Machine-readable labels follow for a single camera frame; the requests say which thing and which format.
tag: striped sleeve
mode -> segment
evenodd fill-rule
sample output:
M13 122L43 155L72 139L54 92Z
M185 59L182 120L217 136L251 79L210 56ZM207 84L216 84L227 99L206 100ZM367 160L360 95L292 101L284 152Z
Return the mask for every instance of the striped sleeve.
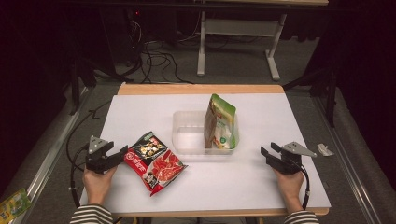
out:
M70 224L112 224L111 213L99 204L80 206L72 216Z
M310 211L300 211L288 215L285 224L314 224L319 223L315 213Z

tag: white paper scrap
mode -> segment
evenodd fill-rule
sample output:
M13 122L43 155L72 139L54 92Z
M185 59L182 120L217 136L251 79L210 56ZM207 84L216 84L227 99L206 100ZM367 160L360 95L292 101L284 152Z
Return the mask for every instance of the white paper scrap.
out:
M319 144L318 145L318 150L323 156L332 156L332 155L334 155L334 153L332 151L330 151L329 149L327 149L327 146L325 146L323 144Z

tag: hand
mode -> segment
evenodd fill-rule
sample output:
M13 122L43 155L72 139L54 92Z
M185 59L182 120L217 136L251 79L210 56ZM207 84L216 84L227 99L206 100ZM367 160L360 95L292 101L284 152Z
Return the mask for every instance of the hand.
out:
M116 173L117 166L108 170L104 175L85 168L82 182L87 190L88 204L103 205L108 191L110 190L111 178Z
M300 188L304 182L304 175L300 171L294 175L283 175L278 170L274 169L277 177L277 184L283 196L283 200L288 209L288 213L298 212L304 210L300 202Z

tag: plastic bin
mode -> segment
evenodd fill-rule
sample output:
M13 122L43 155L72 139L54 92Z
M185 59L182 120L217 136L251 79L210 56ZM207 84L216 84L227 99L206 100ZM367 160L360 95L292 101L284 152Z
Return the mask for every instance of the plastic bin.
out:
M205 148L204 123L206 111L177 111L173 115L172 142L184 155L231 155L233 149Z

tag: red snack bag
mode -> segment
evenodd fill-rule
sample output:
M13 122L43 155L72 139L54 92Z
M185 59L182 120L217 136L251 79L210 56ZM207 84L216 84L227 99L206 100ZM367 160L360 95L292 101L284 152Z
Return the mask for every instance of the red snack bag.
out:
M142 178L150 196L165 188L187 167L153 132L128 148L124 161Z

